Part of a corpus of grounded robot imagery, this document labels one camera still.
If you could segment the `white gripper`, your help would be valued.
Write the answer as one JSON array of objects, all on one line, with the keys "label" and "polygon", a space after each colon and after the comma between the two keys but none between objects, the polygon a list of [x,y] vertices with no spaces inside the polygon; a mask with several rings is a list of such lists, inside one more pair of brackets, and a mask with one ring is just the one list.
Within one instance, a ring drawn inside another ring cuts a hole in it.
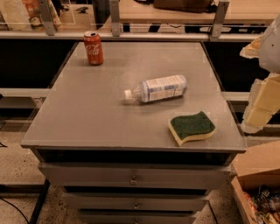
[{"label": "white gripper", "polygon": [[270,72],[264,80],[255,79],[242,117],[241,129],[254,134],[280,110],[280,15],[263,36],[243,47],[240,55],[247,59],[259,57],[260,67]]}]

